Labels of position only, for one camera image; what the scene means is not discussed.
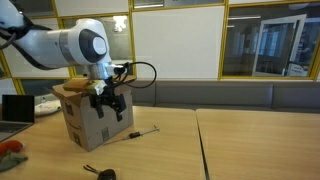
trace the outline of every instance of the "window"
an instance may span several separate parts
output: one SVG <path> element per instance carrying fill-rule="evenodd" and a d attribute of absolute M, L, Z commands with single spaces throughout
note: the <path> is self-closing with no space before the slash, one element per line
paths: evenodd
<path fill-rule="evenodd" d="M 223 3 L 223 0 L 134 0 L 135 9 Z"/>
<path fill-rule="evenodd" d="M 16 8 L 28 17 L 53 16 L 51 0 L 10 0 Z"/>
<path fill-rule="evenodd" d="M 307 77 L 320 33 L 319 3 L 229 10 L 223 77 Z"/>
<path fill-rule="evenodd" d="M 112 17 L 95 17 L 103 21 L 109 42 L 110 57 L 112 63 L 123 64 L 132 62 L 130 25 L 127 15 L 118 15 Z M 71 28 L 78 19 L 64 19 L 65 28 Z M 77 75 L 86 74 L 85 67 L 75 67 Z"/>

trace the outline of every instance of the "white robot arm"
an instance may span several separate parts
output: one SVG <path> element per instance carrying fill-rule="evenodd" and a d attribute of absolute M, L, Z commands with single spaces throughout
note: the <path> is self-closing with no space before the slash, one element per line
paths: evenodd
<path fill-rule="evenodd" d="M 81 19 L 71 29 L 51 30 L 34 25 L 9 0 L 1 0 L 0 37 L 7 40 L 0 49 L 13 45 L 30 64 L 39 69 L 87 67 L 89 80 L 105 82 L 102 91 L 90 95 L 91 106 L 97 109 L 99 116 L 103 116 L 101 105 L 109 105 L 121 120 L 120 115 L 126 105 L 123 96 L 114 94 L 115 87 L 110 78 L 127 70 L 111 63 L 102 22 Z"/>

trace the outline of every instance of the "ceiling light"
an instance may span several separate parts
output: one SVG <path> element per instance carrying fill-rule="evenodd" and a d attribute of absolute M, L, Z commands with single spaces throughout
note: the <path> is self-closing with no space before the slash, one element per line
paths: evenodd
<path fill-rule="evenodd" d="M 228 20 L 240 20 L 240 19 L 260 19 L 261 16 L 230 16 Z"/>
<path fill-rule="evenodd" d="M 134 8 L 150 8 L 150 7 L 163 7 L 163 4 L 152 4 L 152 5 L 141 5 L 141 6 L 135 6 Z"/>

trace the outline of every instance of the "box flap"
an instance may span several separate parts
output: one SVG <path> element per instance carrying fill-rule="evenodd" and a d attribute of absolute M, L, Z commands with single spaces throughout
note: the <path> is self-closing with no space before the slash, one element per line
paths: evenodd
<path fill-rule="evenodd" d="M 82 93 L 76 93 L 73 91 L 66 91 L 64 90 L 64 84 L 60 84 L 60 85 L 56 85 L 53 86 L 53 90 L 55 91 L 53 94 L 56 95 L 58 94 L 58 98 L 60 99 L 61 97 L 63 97 L 64 99 L 69 100 L 72 104 L 74 104 L 77 107 L 80 107 L 81 104 L 81 97 L 82 97 Z"/>
<path fill-rule="evenodd" d="M 64 83 L 63 88 L 66 91 L 85 92 L 87 90 L 88 84 L 90 84 L 90 80 L 88 79 L 71 79 L 68 82 Z"/>

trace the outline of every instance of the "cardboard box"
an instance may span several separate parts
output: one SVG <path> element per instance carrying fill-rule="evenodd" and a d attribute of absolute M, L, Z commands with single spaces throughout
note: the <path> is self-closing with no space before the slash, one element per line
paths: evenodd
<path fill-rule="evenodd" d="M 127 105 L 121 121 L 109 106 L 103 105 L 104 117 L 99 119 L 96 109 L 91 108 L 89 96 L 81 92 L 65 91 L 64 85 L 53 86 L 60 99 L 69 137 L 86 151 L 91 151 L 133 124 L 131 88 L 119 86 L 115 94 L 122 93 Z"/>

